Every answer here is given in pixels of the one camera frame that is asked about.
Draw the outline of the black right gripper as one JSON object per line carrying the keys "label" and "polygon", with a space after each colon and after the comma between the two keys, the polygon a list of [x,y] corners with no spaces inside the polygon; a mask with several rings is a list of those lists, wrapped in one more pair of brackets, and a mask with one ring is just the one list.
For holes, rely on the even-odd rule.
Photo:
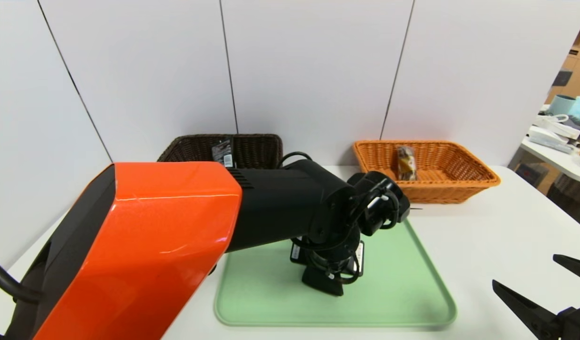
{"label": "black right gripper", "polygon": [[[580,277],[580,260],[554,254],[553,261]],[[560,325],[557,315],[497,280],[492,280],[492,289],[538,340],[580,340],[580,308],[560,312]]]}

